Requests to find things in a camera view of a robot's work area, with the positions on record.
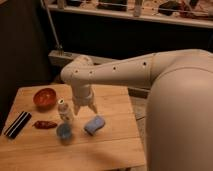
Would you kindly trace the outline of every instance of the striped object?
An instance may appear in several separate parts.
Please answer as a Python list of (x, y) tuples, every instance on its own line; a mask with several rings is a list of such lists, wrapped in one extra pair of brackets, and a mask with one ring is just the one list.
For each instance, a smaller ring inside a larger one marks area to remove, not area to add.
[(30, 113), (22, 111), (16, 120), (4, 132), (4, 135), (8, 138), (14, 139), (31, 117), (32, 115)]

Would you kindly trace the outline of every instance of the dark background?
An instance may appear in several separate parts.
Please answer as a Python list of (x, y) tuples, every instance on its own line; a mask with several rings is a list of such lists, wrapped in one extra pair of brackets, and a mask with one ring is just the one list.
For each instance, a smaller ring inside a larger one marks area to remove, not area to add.
[[(176, 49), (213, 51), (212, 29), (57, 12), (53, 19), (68, 52), (125, 59)], [(19, 87), (48, 84), (59, 71), (48, 59), (54, 46), (39, 0), (8, 0), (0, 5), (1, 122)]]

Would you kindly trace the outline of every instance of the small cup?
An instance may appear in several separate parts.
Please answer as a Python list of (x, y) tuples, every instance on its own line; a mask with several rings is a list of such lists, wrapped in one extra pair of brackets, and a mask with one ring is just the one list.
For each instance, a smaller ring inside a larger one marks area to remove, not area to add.
[(61, 140), (69, 140), (72, 137), (71, 127), (68, 123), (63, 123), (56, 129), (56, 134)]

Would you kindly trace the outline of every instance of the wooden table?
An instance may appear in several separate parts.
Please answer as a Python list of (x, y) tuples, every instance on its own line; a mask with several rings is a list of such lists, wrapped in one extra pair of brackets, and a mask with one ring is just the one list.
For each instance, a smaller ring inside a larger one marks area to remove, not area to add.
[(33, 95), (41, 88), (55, 89), (57, 98), (63, 98), (73, 107), (71, 89), (64, 84), (24, 87), (18, 90), (6, 126), (15, 120), (21, 111), (32, 114), (31, 120), (14, 139), (0, 137), (0, 169), (2, 171), (82, 171), (110, 170), (145, 164), (144, 151), (132, 106), (125, 87), (93, 86), (98, 112), (106, 125), (89, 136), (84, 124), (95, 115), (83, 107), (73, 122), (73, 138), (68, 144), (60, 142), (56, 129), (40, 130), (32, 125), (37, 120), (51, 120), (62, 123), (57, 105), (39, 112)]

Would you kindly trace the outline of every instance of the shelf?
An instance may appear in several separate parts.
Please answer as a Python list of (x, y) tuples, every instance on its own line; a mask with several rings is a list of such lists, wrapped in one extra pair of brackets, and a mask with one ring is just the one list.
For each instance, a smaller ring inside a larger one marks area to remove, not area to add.
[[(180, 10), (179, 11), (174, 10), (174, 14), (172, 16), (166, 16), (166, 15), (160, 14), (158, 12), (158, 5), (162, 3), (162, 1), (163, 0), (144, 1), (141, 6), (141, 15), (138, 17), (133, 16), (134, 1), (132, 0), (128, 2), (126, 11), (98, 9), (97, 0), (96, 1), (91, 0), (89, 3), (86, 1), (83, 1), (79, 7), (66, 6), (63, 9), (59, 9), (57, 4), (49, 4), (48, 7), (51, 11), (58, 11), (58, 12), (65, 12), (65, 13), (87, 14), (87, 15), (113, 17), (113, 18), (129, 19), (129, 20), (151, 21), (151, 22), (158, 22), (158, 23), (176, 24), (176, 25), (201, 27), (201, 28), (213, 28), (213, 18), (209, 18), (208, 20), (182, 18), (178, 14), (178, 13), (181, 13)], [(206, 12), (196, 11), (195, 14), (200, 14), (202, 15), (200, 17), (205, 18), (204, 15), (206, 15)]]

